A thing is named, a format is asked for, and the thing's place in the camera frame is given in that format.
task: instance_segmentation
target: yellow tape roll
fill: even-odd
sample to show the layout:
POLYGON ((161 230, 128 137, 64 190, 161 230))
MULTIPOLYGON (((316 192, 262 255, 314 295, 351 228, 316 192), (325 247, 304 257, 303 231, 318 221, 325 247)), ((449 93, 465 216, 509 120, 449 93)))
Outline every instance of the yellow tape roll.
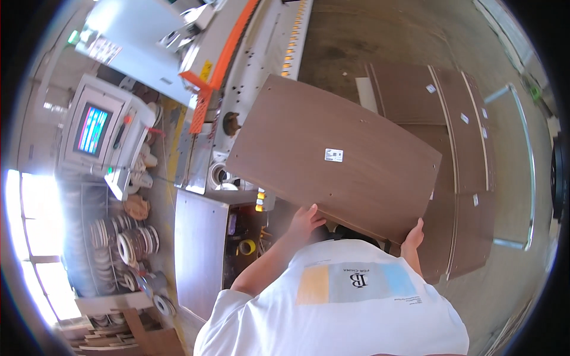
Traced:
POLYGON ((239 251, 246 256, 252 254, 256 249, 255 242, 251 239, 241 241, 238 247, 239 251))

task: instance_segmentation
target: barcode label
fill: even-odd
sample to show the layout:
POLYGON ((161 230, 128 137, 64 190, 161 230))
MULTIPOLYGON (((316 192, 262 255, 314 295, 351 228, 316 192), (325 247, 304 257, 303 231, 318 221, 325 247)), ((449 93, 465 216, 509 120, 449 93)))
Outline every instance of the barcode label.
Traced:
POLYGON ((342 162, 343 161, 343 150, 335 150, 332 148, 326 148, 324 150, 324 160, 325 161, 333 161, 333 162, 342 162))

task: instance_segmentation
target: white t-shirt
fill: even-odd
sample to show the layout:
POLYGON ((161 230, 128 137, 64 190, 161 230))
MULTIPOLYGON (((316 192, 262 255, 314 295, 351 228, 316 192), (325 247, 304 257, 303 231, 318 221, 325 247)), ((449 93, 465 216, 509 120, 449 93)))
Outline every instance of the white t-shirt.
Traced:
POLYGON ((309 245, 260 295, 223 290, 194 355, 467 354, 451 304, 402 258, 361 240, 309 245))

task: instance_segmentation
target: graphic print on t-shirt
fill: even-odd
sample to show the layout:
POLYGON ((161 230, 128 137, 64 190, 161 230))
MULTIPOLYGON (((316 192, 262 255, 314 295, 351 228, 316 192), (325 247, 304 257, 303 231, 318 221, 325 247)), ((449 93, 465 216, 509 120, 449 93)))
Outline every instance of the graphic print on t-shirt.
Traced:
POLYGON ((343 262, 305 268, 296 305, 415 297, 409 274, 397 263, 343 262))

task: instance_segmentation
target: display screen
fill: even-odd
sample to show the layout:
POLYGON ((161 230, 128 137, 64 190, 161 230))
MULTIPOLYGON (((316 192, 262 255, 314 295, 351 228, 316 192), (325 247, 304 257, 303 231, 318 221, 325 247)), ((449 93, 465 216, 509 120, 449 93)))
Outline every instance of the display screen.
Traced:
POLYGON ((74 151, 99 156, 112 112, 86 103, 75 137, 74 151))

